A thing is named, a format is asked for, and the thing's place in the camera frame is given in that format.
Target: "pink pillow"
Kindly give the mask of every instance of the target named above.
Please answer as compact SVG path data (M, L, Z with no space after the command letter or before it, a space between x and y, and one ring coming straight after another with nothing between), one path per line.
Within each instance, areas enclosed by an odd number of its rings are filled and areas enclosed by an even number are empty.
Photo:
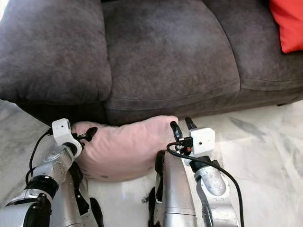
M101 181L122 181L145 175L154 168L159 150L174 142L170 122L174 116L157 116L121 127L78 122L73 132L83 134L98 127L91 142L76 159L83 174Z

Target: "white marble floor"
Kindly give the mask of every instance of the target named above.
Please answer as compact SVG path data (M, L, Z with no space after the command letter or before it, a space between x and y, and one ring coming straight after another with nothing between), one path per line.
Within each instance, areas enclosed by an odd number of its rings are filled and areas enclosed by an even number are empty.
M243 194L246 227L299 227L303 223L303 101L194 119L216 131L216 158L237 180ZM183 134L186 127L180 122ZM0 207L23 189L31 150L47 127L15 105L0 101ZM35 162L53 146L45 139ZM201 204L190 169L199 226ZM106 227L147 226L142 203L155 173L123 183L90 181L89 193L100 202ZM232 202L238 207L233 190Z

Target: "sofa seat cushion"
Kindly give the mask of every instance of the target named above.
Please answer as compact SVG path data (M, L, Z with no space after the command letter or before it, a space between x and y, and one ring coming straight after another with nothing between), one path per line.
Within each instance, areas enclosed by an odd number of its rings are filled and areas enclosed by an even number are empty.
M0 22L0 98L104 101L111 90L100 0L10 0Z
M230 41L241 89L281 91L303 87L303 52L283 54L266 0L203 0Z
M113 79L110 123L123 114L133 122L174 114L180 106L184 114L219 96L217 107L235 98L240 83L232 50L200 0L120 0L103 10Z

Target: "red pillow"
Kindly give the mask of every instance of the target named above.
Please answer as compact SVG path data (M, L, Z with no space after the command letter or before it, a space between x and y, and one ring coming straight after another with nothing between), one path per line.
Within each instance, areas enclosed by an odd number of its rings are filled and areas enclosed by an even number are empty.
M280 25L282 51L303 51L303 0L270 0L270 9Z

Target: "gray sofa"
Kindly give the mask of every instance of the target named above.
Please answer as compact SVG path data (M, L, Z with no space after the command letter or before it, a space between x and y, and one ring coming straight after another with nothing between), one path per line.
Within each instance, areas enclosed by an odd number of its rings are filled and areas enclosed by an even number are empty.
M49 124L120 125L303 97L266 0L10 0L0 98Z

